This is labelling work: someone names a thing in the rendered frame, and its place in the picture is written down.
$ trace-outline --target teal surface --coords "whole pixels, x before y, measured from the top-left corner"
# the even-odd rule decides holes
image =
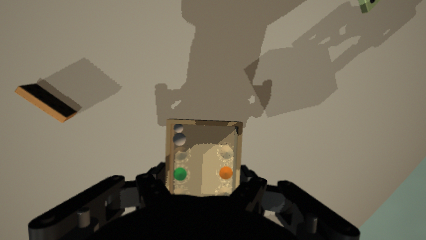
[[[360,240],[426,239],[426,158],[359,230]]]

